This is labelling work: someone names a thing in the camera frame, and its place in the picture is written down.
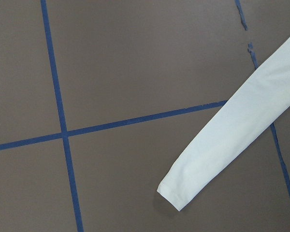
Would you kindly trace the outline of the blue tape grid lines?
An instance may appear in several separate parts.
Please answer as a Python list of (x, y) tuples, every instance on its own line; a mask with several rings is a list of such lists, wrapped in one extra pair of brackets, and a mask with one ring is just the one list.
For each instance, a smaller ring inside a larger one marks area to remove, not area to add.
[(0, 0), (0, 232), (290, 232), (290, 108), (181, 212), (182, 150), (290, 37), (290, 0)]

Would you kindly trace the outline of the cream white long-sleeve shirt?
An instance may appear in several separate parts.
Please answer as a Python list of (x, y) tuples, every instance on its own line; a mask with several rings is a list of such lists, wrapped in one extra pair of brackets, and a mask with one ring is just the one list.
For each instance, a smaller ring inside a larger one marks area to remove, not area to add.
[(201, 129), (158, 185), (183, 209), (290, 107), (290, 37)]

